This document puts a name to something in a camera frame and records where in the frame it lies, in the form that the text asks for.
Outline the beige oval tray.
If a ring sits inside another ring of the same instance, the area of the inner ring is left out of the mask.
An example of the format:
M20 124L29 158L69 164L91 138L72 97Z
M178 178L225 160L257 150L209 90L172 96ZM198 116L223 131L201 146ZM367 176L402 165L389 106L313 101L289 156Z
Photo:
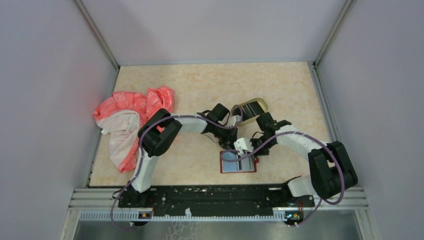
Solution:
M237 104L232 108L233 114L242 117L240 126L253 123L261 114L269 111L267 102L260 97L256 97Z

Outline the red card holder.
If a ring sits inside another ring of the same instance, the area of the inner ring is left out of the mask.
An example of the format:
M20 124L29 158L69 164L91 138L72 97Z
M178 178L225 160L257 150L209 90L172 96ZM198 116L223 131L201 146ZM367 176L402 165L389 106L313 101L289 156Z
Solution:
M235 152L220 152L220 173L238 174L238 173L256 173L259 159L251 156L239 160L240 156Z

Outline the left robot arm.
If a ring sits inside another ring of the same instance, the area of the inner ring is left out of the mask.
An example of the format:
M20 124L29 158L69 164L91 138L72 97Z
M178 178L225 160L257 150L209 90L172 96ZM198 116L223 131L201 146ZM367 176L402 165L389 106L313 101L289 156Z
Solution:
M135 172L127 190L131 192L130 200L138 207L149 203L153 173L159 156L172 145L175 138L183 133L212 134L218 145L234 151L238 126L243 120L243 109L235 105L230 112L222 104L213 110L199 112L194 115L170 113L165 108L159 109L138 132L139 156Z

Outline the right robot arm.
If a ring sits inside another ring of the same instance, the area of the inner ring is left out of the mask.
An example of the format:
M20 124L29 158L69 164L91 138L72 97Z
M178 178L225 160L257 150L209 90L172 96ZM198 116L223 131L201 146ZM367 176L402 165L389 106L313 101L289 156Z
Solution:
M325 143L297 130L287 120L276 121L266 112L256 118L263 135L250 140L255 157L268 156L275 145L285 146L308 161L309 175L288 180L281 199L295 206L301 197L318 195L327 200L358 183L350 156L340 141Z

